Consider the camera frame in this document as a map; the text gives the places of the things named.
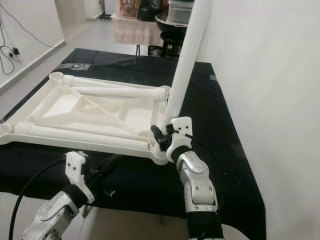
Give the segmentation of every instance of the tiled floor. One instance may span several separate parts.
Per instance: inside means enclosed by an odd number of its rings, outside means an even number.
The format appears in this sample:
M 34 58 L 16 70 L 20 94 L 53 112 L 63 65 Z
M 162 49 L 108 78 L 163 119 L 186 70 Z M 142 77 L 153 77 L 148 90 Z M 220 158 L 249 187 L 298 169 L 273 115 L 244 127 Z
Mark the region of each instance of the tiled floor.
M 67 45 L 49 57 L 26 77 L 0 96 L 0 119 L 29 93 L 75 48 L 86 48 L 114 53 L 132 54 L 135 45 L 114 42 L 111 22 L 90 22 L 78 35 L 67 39 Z M 141 55 L 147 47 L 141 46 Z M 17 196 L 0 192 L 0 240 L 8 239 L 12 210 Z M 23 231 L 32 223 L 44 200 L 24 197 L 16 218 L 14 240 L 21 239 Z M 223 226 L 225 239 L 247 240 L 239 231 Z M 186 240 L 187 223 L 175 217 L 141 212 L 93 208 L 86 219 L 80 214 L 73 219 L 62 236 L 64 240 Z

